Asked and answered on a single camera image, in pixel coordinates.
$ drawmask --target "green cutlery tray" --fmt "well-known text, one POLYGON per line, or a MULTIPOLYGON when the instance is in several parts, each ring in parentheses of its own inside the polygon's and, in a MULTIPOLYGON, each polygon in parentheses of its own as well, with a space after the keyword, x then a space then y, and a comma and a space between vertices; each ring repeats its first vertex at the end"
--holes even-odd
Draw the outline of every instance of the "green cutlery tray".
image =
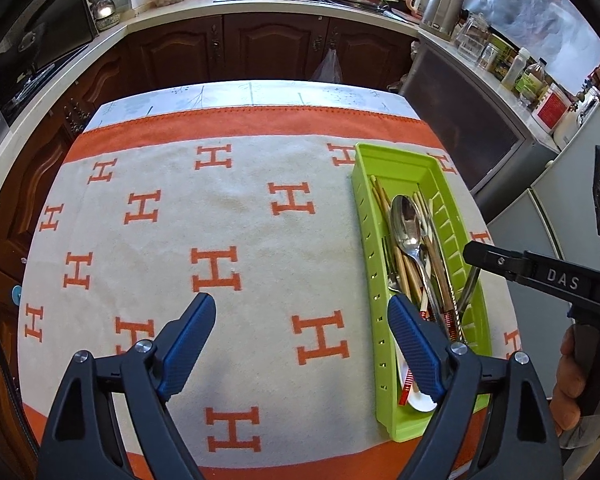
MULTIPOLYGON (((392 440, 404 442, 422 436, 432 413, 421 413, 409 405, 398 405, 402 385, 399 384, 397 376, 394 338, 386 321, 386 308, 393 293, 387 288, 386 264, 381 243, 382 238, 389 237, 390 233, 371 191, 371 175, 380 180, 390 200, 397 194, 412 196, 418 188, 427 203, 433 199, 431 214, 440 237, 456 298, 460 297, 469 272, 469 265, 462 258, 462 249, 470 237, 435 158, 375 144, 356 145, 356 163, 351 180, 360 219, 368 283, 376 381, 376 418, 384 425, 392 440)), ((469 346, 477 354, 491 356, 487 310, 479 280, 462 321, 469 346)), ((488 402, 488 396, 478 396, 474 412, 486 407, 488 402)))

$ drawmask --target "refrigerator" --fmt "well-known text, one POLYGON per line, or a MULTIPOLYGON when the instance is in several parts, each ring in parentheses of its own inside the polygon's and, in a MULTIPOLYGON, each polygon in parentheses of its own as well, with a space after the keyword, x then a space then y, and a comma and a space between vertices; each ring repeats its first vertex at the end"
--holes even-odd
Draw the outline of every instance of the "refrigerator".
MULTIPOLYGON (((567 147, 489 224, 493 243, 600 270, 600 237, 593 205, 594 151, 600 145, 600 102, 567 147)), ((552 396, 569 304, 507 282, 522 348, 531 357, 547 397, 552 396)))

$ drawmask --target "human hand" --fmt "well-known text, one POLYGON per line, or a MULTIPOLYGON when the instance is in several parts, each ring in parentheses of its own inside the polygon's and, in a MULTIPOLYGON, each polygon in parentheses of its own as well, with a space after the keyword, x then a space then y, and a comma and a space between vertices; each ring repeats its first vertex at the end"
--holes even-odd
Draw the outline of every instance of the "human hand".
POLYGON ((583 371, 573 358, 574 347, 573 326, 570 326, 560 345, 562 357, 558 362, 554 397, 549 404, 558 436, 563 431, 572 430, 580 420, 580 408, 575 399, 583 392, 586 381, 583 371))

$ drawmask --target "electric kettle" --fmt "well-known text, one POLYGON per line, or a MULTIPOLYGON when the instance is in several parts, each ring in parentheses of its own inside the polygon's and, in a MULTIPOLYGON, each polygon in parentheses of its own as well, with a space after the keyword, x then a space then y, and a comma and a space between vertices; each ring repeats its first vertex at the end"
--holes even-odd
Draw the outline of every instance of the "electric kettle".
POLYGON ((451 41, 451 34, 460 17, 464 0, 429 0, 420 27, 451 41))

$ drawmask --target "plastic bag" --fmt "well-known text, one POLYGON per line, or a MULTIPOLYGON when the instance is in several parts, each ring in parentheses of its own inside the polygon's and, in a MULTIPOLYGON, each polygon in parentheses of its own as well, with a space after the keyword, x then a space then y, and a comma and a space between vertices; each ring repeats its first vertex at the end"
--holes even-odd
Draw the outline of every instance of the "plastic bag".
POLYGON ((342 70, 338 62, 338 55, 334 48, 330 48, 320 66, 311 76, 311 81, 320 83, 342 83, 342 70))

